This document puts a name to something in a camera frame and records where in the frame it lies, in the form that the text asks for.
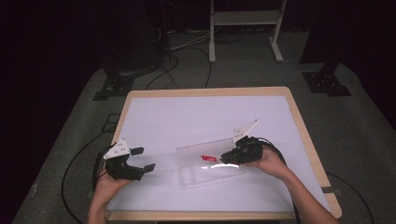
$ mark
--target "clear plastic container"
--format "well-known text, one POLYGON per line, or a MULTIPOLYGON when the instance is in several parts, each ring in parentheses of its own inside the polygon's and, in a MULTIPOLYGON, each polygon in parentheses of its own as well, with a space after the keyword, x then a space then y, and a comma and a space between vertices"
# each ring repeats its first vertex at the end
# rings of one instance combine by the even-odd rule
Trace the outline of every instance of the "clear plastic container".
POLYGON ((181 185, 186 187, 242 175, 245 171, 239 165, 224 164, 221 161, 204 161, 201 158, 203 155, 220 158, 221 154, 234 147, 232 138, 178 147, 177 162, 181 185))

